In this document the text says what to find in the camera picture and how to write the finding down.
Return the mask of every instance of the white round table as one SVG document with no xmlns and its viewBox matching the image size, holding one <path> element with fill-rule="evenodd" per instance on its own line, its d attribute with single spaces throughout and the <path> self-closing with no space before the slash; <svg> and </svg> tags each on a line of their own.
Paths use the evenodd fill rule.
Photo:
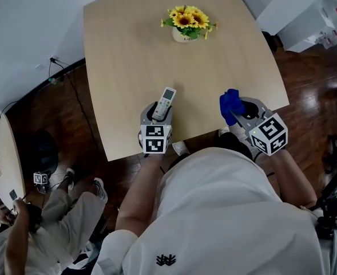
<svg viewBox="0 0 337 275">
<path fill-rule="evenodd" d="M 0 199 L 12 209 L 13 200 L 25 196 L 25 183 L 11 126 L 6 115 L 0 115 Z"/>
</svg>

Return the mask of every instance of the hand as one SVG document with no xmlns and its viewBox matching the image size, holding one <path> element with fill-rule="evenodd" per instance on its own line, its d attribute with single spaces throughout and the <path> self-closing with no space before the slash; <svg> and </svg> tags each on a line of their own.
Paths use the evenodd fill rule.
<svg viewBox="0 0 337 275">
<path fill-rule="evenodd" d="M 16 199 L 13 201 L 13 209 L 18 214 L 28 214 L 27 205 L 22 199 Z"/>
<path fill-rule="evenodd" d="M 14 216 L 10 214 L 8 210 L 0 211 L 0 221 L 3 223 L 9 223 L 14 220 Z"/>
</svg>

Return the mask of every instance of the sunflower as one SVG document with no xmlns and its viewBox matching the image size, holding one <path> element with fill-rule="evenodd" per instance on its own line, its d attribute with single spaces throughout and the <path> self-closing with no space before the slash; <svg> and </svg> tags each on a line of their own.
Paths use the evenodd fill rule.
<svg viewBox="0 0 337 275">
<path fill-rule="evenodd" d="M 190 24 L 194 21 L 192 14 L 184 13 L 183 15 L 177 16 L 173 19 L 173 24 L 179 28 L 188 28 Z"/>
<path fill-rule="evenodd" d="M 170 13 L 169 13 L 169 17 L 175 18 L 177 16 L 181 15 L 179 12 L 177 12 L 176 9 L 173 9 Z"/>
<path fill-rule="evenodd" d="M 202 13 L 202 14 L 193 13 L 192 16 L 197 21 L 200 28 L 205 29 L 209 25 L 208 24 L 209 17 L 207 15 L 205 15 L 204 13 Z"/>
<path fill-rule="evenodd" d="M 195 6 L 187 6 L 185 12 L 191 14 L 204 14 L 199 8 Z"/>
<path fill-rule="evenodd" d="M 196 20 L 194 20 L 193 22 L 190 23 L 190 27 L 194 27 L 194 28 L 198 28 L 199 27 L 199 24 L 197 23 Z"/>
<path fill-rule="evenodd" d="M 185 13 L 185 6 L 176 6 L 175 9 L 180 14 L 184 14 Z"/>
</svg>

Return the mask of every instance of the wooden floor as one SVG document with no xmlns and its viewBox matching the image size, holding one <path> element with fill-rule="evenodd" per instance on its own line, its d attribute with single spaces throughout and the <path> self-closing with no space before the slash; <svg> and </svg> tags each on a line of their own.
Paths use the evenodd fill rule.
<svg viewBox="0 0 337 275">
<path fill-rule="evenodd" d="M 328 148 L 327 135 L 337 134 L 337 46 L 329 50 L 316 46 L 301 54 L 280 49 L 274 56 L 290 101 L 289 106 L 277 111 L 289 129 L 287 148 L 319 194 L 324 186 L 322 156 Z M 117 207 L 140 169 L 143 156 L 139 154 L 108 162 L 94 118 L 86 66 L 70 72 L 70 77 L 91 123 L 98 151 L 67 78 L 60 85 L 45 86 L 7 113 L 25 174 L 26 190 L 33 186 L 27 162 L 32 154 L 30 138 L 35 131 L 43 128 L 50 132 L 60 150 L 60 163 L 50 182 L 55 184 L 62 180 L 66 168 L 70 166 L 77 168 L 77 173 L 86 180 L 102 178 L 109 195 L 105 214 L 115 217 Z M 210 147 L 214 134 L 211 132 L 188 140 L 189 150 L 195 152 Z M 170 148 L 163 169 L 167 170 L 175 158 Z M 266 173 L 272 171 L 264 154 L 260 155 L 257 163 Z M 277 188 L 276 177 L 270 178 Z M 43 195 L 34 190 L 30 200 L 41 206 Z"/>
</svg>

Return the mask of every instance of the white remote control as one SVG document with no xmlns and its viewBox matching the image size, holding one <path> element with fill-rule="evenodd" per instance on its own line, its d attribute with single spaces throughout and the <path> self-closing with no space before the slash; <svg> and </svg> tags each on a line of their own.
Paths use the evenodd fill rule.
<svg viewBox="0 0 337 275">
<path fill-rule="evenodd" d="M 171 88 L 165 88 L 164 92 L 159 100 L 156 110 L 153 113 L 152 118 L 158 121 L 164 119 L 168 108 L 171 106 L 173 98 L 175 97 L 176 90 Z"/>
</svg>

